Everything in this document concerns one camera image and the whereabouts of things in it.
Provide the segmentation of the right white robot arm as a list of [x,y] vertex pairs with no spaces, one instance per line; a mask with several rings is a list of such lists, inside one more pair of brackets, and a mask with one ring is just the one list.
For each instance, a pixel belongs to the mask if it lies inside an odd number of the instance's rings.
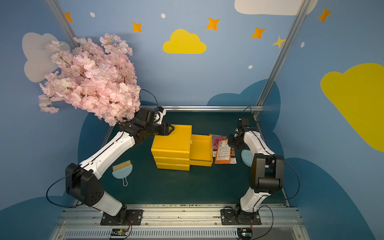
[[228,144],[238,150],[249,148],[253,155],[250,186],[240,198],[238,212],[255,213],[265,198],[283,188],[285,161],[267,146],[257,129],[250,126],[247,118],[239,118],[238,126],[235,133],[229,136]]

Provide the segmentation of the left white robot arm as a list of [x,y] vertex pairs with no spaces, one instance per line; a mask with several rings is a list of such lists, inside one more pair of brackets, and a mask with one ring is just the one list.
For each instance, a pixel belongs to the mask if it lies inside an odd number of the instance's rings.
[[175,129],[164,123],[167,111],[141,108],[130,122],[123,123],[120,131],[99,151],[80,164],[66,168],[66,193],[88,207],[111,217],[126,215],[123,204],[105,191],[100,179],[106,170],[128,149],[141,144],[145,138],[168,136]]

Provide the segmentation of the marigold flower seed bag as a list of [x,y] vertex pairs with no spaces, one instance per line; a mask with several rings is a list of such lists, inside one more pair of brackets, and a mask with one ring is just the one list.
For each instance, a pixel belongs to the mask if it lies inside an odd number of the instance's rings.
[[236,163],[237,163],[237,159],[236,159],[235,149],[234,149],[234,148],[231,148],[231,159],[230,159],[230,164],[231,164],[231,165],[235,165]]

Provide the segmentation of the yellow bottom drawer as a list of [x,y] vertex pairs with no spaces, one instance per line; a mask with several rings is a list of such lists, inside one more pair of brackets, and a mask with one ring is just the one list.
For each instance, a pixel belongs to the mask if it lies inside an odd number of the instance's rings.
[[158,169],[163,169],[163,170],[177,170],[177,171],[190,170],[190,165],[156,163],[156,166]]

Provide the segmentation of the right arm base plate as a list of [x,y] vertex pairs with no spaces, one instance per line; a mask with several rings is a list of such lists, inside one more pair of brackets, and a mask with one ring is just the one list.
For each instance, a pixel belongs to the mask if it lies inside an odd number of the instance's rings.
[[261,225],[261,217],[258,212],[248,213],[231,208],[220,210],[222,225]]

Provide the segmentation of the pink flower seed bag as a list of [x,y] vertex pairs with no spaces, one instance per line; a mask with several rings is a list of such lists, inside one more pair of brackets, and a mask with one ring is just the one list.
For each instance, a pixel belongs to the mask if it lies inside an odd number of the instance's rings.
[[214,134],[209,134],[212,137],[212,146],[213,146],[213,158],[216,157],[217,150],[219,147],[219,141],[226,140],[227,136],[222,136],[222,135],[214,135]]

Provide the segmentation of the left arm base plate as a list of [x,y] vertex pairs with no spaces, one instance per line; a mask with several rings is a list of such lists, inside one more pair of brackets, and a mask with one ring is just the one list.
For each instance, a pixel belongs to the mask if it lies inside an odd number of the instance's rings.
[[122,209],[116,216],[103,213],[101,226],[139,226],[143,219],[143,210]]

